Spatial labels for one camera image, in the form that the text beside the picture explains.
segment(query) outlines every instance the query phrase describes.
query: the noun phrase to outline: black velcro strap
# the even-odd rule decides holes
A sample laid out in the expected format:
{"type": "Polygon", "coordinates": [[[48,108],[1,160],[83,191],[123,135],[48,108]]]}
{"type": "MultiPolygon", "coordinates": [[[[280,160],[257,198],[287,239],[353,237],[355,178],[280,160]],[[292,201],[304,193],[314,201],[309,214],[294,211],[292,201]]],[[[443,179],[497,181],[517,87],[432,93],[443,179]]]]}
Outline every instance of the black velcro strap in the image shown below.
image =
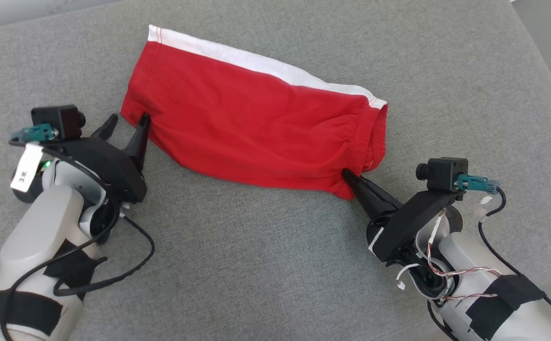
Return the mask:
{"type": "MultiPolygon", "coordinates": [[[[65,240],[55,256],[74,248],[76,246],[72,242],[65,240]]],[[[72,254],[46,266],[44,275],[62,278],[68,287],[82,287],[90,283],[92,274],[94,274],[94,268],[99,264],[98,261],[88,257],[84,251],[76,250],[72,254]]],[[[80,300],[84,300],[85,295],[86,293],[79,293],[78,297],[80,297],[80,300]]]]}
{"type": "MultiPolygon", "coordinates": [[[[0,291],[0,320],[6,296],[7,291],[0,291]]],[[[50,336],[59,323],[62,308],[59,302],[46,296],[15,291],[11,296],[6,322],[33,328],[50,336]]]]}
{"type": "Polygon", "coordinates": [[[471,329],[482,339],[490,340],[497,330],[522,304],[540,300],[545,293],[525,276],[504,275],[494,280],[484,294],[467,309],[471,329]]]}

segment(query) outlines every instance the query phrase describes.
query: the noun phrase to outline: folded garment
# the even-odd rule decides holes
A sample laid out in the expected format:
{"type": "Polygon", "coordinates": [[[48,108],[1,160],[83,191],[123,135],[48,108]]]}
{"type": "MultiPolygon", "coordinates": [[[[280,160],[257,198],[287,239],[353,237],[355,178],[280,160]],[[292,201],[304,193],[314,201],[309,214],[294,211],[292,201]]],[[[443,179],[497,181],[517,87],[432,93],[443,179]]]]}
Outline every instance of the folded garment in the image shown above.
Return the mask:
{"type": "Polygon", "coordinates": [[[381,162],[387,103],[271,58],[150,26],[122,115],[194,171],[352,199],[341,172],[381,162]]]}

